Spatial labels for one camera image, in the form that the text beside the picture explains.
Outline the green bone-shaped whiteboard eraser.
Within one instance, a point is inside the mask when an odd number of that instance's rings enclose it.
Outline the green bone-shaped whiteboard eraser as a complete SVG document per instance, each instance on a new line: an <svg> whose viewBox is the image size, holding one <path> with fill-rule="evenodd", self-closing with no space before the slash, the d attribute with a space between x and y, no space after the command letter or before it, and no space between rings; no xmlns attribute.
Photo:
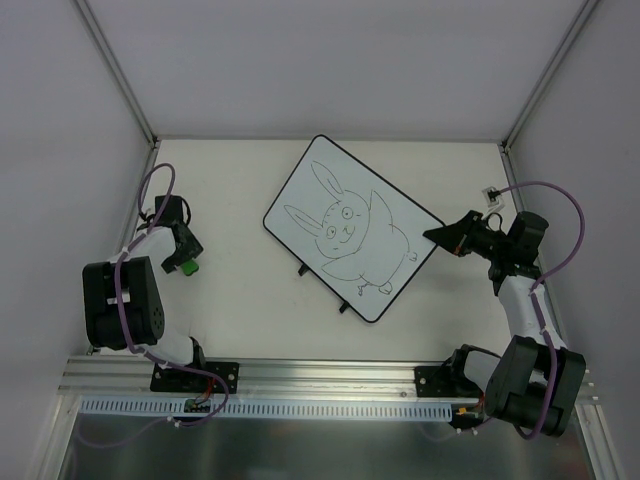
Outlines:
<svg viewBox="0 0 640 480"><path fill-rule="evenodd" d="M183 263L180 269L185 276L190 277L199 271L200 266L195 259L190 259Z"/></svg>

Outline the whiteboard with rabbit drawing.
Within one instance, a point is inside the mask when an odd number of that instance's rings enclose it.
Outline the whiteboard with rabbit drawing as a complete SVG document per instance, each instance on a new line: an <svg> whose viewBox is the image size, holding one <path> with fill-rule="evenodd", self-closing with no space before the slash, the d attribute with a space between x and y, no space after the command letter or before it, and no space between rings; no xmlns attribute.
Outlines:
<svg viewBox="0 0 640 480"><path fill-rule="evenodd" d="M377 323L436 249L443 221L329 137L315 136L264 228L364 322Z"/></svg>

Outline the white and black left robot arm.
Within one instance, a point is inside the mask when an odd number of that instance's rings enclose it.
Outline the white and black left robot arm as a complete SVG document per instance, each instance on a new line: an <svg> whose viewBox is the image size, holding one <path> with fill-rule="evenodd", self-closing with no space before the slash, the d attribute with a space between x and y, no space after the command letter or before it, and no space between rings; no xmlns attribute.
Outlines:
<svg viewBox="0 0 640 480"><path fill-rule="evenodd" d="M208 379L199 342L178 333L166 319L157 280L163 274L198 272L204 247L190 230L191 209L178 195L155 198L138 236L114 257L82 270L86 333L94 348L128 350L172 368L187 391Z"/></svg>

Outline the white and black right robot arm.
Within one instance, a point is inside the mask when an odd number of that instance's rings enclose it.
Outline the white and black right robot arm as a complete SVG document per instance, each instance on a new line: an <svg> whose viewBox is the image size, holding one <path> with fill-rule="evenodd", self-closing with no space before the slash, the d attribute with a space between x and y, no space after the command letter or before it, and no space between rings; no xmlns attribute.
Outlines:
<svg viewBox="0 0 640 480"><path fill-rule="evenodd" d="M484 416L511 424L526 439L564 433L586 372L583 355L567 348L549 319L542 273L535 264L547 228L541 216L521 212L503 232L492 229L488 217L469 211L423 234L456 257L477 254L489 261L488 278L511 334L501 355L462 345L436 379L459 396L480 393Z"/></svg>

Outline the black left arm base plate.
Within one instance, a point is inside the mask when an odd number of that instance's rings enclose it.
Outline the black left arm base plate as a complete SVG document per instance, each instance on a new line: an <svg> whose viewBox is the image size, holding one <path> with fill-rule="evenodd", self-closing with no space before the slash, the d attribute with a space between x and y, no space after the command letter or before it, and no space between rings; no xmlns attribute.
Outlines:
<svg viewBox="0 0 640 480"><path fill-rule="evenodd" d="M237 392L240 364L230 361L207 361L205 370L225 381L229 394ZM154 366L149 389L158 393L200 394L208 388L210 376L193 374L179 369Z"/></svg>

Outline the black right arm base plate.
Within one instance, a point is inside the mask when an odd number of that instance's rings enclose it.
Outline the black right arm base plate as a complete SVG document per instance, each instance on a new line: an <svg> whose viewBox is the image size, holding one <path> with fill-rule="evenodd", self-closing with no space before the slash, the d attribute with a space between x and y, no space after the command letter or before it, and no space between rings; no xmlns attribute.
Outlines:
<svg viewBox="0 0 640 480"><path fill-rule="evenodd" d="M448 366L419 365L413 370L418 398L457 398L459 391Z"/></svg>

